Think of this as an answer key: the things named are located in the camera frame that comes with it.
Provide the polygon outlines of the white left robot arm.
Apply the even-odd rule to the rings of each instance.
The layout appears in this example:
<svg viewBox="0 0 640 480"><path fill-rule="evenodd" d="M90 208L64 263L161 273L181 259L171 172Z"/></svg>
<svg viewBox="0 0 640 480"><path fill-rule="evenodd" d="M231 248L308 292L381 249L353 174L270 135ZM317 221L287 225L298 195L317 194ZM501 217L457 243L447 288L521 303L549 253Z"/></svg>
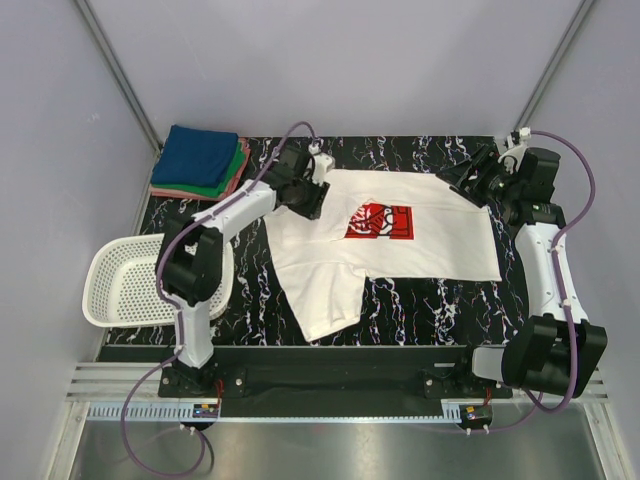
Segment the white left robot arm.
<svg viewBox="0 0 640 480"><path fill-rule="evenodd" d="M329 190L323 173L249 180L231 196L164 234L156 263L156 289L175 309L176 346L169 371L188 388L206 392L214 385L210 305L223 277L227 242L280 206L316 220Z"/></svg>

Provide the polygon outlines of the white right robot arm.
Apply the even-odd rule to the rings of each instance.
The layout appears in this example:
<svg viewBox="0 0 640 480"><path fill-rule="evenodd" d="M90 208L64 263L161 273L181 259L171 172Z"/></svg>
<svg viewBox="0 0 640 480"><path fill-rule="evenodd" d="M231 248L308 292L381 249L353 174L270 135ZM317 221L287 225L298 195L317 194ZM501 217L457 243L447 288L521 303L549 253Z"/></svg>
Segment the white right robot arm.
<svg viewBox="0 0 640 480"><path fill-rule="evenodd" d="M476 206L501 205L524 269L529 317L505 345L469 349L469 378L557 395L584 392L608 343L590 323L573 285L566 255L568 223L553 203L560 155L539 147L500 154L489 146L438 172Z"/></svg>

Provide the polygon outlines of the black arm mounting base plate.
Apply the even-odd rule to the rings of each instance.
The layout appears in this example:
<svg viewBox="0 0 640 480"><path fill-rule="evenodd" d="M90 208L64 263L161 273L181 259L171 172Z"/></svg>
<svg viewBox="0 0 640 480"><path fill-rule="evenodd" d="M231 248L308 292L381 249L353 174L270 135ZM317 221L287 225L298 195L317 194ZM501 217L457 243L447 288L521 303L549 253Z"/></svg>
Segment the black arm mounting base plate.
<svg viewBox="0 0 640 480"><path fill-rule="evenodd" d="M463 346L217 346L205 366L161 374L165 398L249 398L270 390L293 392L396 391L427 399L506 400L512 392L470 375Z"/></svg>

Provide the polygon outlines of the white Coca-Cola print t-shirt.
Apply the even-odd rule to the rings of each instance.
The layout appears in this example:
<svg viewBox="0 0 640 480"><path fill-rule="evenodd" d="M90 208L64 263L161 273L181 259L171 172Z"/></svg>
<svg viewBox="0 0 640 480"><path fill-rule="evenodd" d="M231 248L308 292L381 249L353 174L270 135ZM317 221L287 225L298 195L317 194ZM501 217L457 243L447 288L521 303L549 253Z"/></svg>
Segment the white Coca-Cola print t-shirt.
<svg viewBox="0 0 640 480"><path fill-rule="evenodd" d="M490 214L430 173L336 169L317 220L265 216L278 282L308 342L360 320L366 279L499 281Z"/></svg>

